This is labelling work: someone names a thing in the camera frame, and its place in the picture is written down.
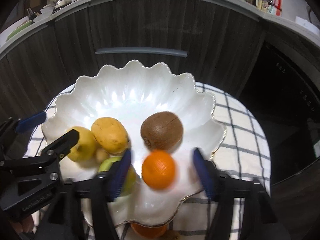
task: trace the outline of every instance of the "white tablecloth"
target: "white tablecloth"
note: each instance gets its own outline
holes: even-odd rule
[[[231,95],[215,87],[196,83],[200,92],[214,93],[216,97],[215,118],[226,125],[227,136],[215,153],[214,161],[217,167],[227,171],[232,177],[244,180],[258,178],[262,185],[270,193],[270,153],[267,140],[255,117],[249,110]],[[62,93],[69,93],[74,85],[65,89]],[[47,117],[55,113],[55,98],[45,109]],[[45,147],[45,139],[38,126],[32,133],[28,150],[25,157],[39,155]],[[174,220],[169,224],[169,228],[179,231],[182,239],[198,240],[204,239],[207,227],[210,226],[214,217],[216,203],[208,204],[203,193],[188,198]],[[244,201],[235,199],[234,218],[230,239],[238,239],[241,228]],[[33,214],[35,225],[38,225],[40,213]],[[88,239],[94,239],[92,228],[86,227]],[[117,228],[121,240],[140,240],[129,224]]]

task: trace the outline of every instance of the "green plate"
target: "green plate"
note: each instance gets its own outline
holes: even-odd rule
[[[14,35],[16,35],[18,32],[22,31],[23,29],[27,28],[28,26],[31,25],[31,23],[33,23],[33,21],[28,21],[26,23],[24,23],[23,25],[19,26],[18,28],[16,28],[12,33],[9,34],[9,36],[7,37],[7,40],[12,38]]]

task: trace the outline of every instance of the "green apple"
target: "green apple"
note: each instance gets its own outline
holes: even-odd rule
[[[119,156],[106,159],[105,161],[103,161],[103,163],[101,163],[98,172],[108,171],[111,168],[111,165],[114,162],[118,162],[119,160],[121,160],[121,158],[122,157]],[[137,174],[131,165],[128,170],[127,177],[125,178],[124,184],[122,186],[121,196],[129,195],[132,192],[133,186],[136,183],[136,179]]]

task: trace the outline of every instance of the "orange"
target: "orange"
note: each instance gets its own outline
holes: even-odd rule
[[[148,239],[160,237],[167,231],[167,225],[158,228],[147,228],[135,223],[131,223],[131,228],[137,235]]]
[[[163,150],[154,150],[142,164],[142,179],[152,189],[166,189],[174,181],[175,174],[175,161]]]

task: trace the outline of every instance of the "countertop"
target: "countertop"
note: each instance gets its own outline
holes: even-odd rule
[[[30,25],[21,32],[17,33],[14,37],[9,39],[2,47],[0,47],[0,59],[13,48],[16,44],[20,43],[25,38],[29,37],[33,33],[45,28],[47,22],[51,20],[58,20],[59,18],[65,17],[75,11],[81,10],[85,7],[103,3],[108,0],[79,0],[72,4],[67,5],[58,12],[52,14],[50,17],[47,17],[37,23]],[[307,30],[306,28],[296,24],[295,22],[285,19],[283,17],[271,15],[268,13],[263,13],[253,5],[243,1],[243,0],[210,0],[210,2],[217,3],[219,5],[228,7],[232,10],[238,11],[242,14],[247,15],[257,21],[264,19],[268,22],[275,23],[277,25],[283,26],[298,35],[304,37],[306,40],[314,44],[320,49],[320,37],[315,35],[313,32]]]

